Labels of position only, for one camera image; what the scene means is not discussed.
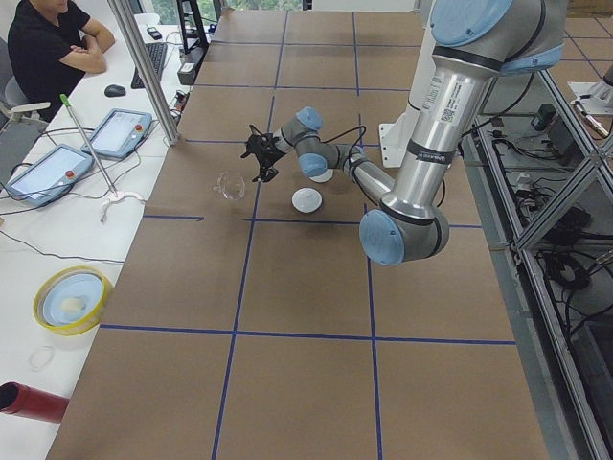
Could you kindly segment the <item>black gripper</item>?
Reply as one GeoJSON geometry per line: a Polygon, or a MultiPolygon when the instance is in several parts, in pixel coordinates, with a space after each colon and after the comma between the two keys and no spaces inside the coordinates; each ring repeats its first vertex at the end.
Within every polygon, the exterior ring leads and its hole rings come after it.
{"type": "Polygon", "coordinates": [[[250,136],[245,142],[245,152],[240,156],[241,159],[254,155],[260,165],[259,174],[252,179],[253,182],[267,183],[274,179],[279,171],[274,165],[285,153],[276,146],[272,149],[262,149],[259,136],[250,136]]]}

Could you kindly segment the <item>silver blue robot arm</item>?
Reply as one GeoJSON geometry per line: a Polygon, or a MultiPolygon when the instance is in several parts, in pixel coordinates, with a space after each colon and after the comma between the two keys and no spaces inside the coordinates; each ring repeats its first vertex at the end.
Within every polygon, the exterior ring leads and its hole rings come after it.
{"type": "Polygon", "coordinates": [[[449,229],[434,200],[488,80],[558,63],[567,8],[565,1],[435,2],[429,17],[435,70],[397,176],[356,145],[323,142],[321,115],[305,107],[273,133],[252,131],[244,154],[259,163],[256,181],[272,180],[275,163],[291,151],[307,177],[341,170],[377,206],[359,226],[372,261],[399,265],[437,255],[449,229]]]}

